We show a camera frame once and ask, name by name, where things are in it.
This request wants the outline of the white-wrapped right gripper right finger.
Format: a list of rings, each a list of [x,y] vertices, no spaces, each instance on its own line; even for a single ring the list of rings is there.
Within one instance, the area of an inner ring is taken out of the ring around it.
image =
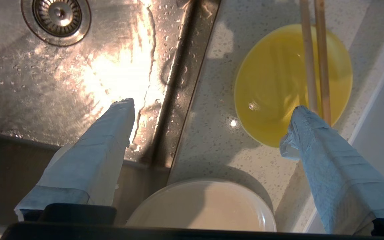
[[[327,234],[384,235],[384,176],[322,118],[294,108],[279,150],[302,162]]]

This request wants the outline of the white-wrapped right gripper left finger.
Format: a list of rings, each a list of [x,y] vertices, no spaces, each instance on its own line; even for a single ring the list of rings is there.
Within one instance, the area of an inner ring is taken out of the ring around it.
[[[134,122],[132,98],[112,103],[75,144],[53,155],[15,207],[18,220],[53,203],[111,206]]]

